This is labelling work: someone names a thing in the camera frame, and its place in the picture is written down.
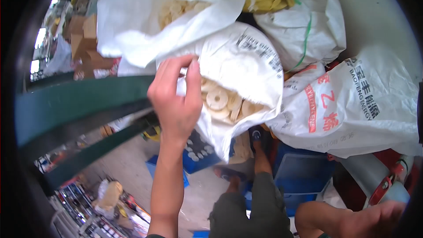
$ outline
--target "window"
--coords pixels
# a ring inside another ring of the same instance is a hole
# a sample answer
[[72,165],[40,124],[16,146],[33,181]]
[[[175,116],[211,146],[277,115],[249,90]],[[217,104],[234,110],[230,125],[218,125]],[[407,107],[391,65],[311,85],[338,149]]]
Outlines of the window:
[[40,48],[41,44],[43,43],[44,37],[46,36],[46,28],[41,28],[38,31],[37,40],[35,40],[35,49]]
[[40,70],[40,60],[31,62],[31,74],[36,73]]

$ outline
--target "finger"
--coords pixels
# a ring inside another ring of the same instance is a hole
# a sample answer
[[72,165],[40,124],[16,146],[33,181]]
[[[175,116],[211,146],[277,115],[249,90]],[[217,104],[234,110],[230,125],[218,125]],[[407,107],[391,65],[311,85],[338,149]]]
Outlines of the finger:
[[155,80],[156,79],[157,79],[157,81],[161,80],[161,78],[163,76],[163,72],[165,71],[165,68],[166,68],[167,64],[169,63],[169,60],[170,59],[166,59],[165,61],[162,61],[160,63],[160,65],[159,65],[159,67],[157,68],[157,71],[156,71],[156,76],[154,77]]
[[176,82],[182,67],[188,67],[193,59],[198,57],[193,54],[184,55],[178,58],[169,59],[163,70],[160,85],[169,91],[176,93]]
[[187,94],[185,96],[185,104],[192,106],[201,104],[200,65],[196,59],[194,59],[188,67],[186,81]]

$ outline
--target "green strap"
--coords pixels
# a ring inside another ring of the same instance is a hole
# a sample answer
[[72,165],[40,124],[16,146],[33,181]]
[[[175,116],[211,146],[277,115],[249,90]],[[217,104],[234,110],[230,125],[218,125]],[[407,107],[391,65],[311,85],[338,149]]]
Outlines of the green strap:
[[306,30],[306,32],[305,32],[305,39],[304,39],[304,54],[302,55],[302,57],[301,57],[300,61],[298,62],[298,64],[297,64],[296,66],[294,66],[293,68],[291,68],[290,70],[288,70],[287,72],[291,72],[293,69],[295,69],[297,66],[299,66],[299,65],[302,63],[302,61],[304,60],[305,53],[306,53],[306,51],[307,51],[307,39],[308,39],[308,35],[309,35],[309,33],[310,33],[310,29],[311,29],[311,13],[310,13],[310,21],[308,22],[308,25],[307,25],[307,30]]
[[301,5],[302,3],[301,3],[301,1],[299,1],[299,0],[294,0],[294,2],[295,2],[295,4],[297,4],[297,5]]

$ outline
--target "concrete floor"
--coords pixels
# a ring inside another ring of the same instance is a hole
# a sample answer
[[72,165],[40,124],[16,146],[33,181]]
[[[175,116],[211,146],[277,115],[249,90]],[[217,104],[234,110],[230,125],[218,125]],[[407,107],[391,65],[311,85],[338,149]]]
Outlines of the concrete floor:
[[[118,180],[124,190],[134,196],[137,203],[150,212],[150,195],[153,179],[145,161],[158,154],[159,143],[145,141],[136,136],[120,145],[103,158],[87,167],[83,174],[90,183],[88,188],[98,188],[101,178],[109,175]],[[231,168],[253,175],[254,160]],[[179,213],[179,236],[192,237],[190,231],[209,230],[208,217],[213,204],[226,191],[229,183],[216,177],[211,167],[187,175],[189,186],[185,188],[184,203]]]

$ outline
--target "cardboard box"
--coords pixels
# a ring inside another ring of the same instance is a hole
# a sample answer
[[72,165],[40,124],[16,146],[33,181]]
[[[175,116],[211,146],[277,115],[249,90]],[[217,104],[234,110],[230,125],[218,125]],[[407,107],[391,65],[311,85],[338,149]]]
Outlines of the cardboard box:
[[71,20],[65,25],[62,36],[65,40],[70,40],[72,34],[83,35],[84,21],[87,19],[85,16],[73,15]]
[[104,58],[97,52],[97,15],[84,19],[78,25],[80,28],[72,27],[74,33],[71,34],[72,59],[82,61],[75,73],[83,72],[84,79],[94,78],[95,69],[111,69],[115,59]]
[[93,14],[84,21],[84,38],[97,39],[97,15]]

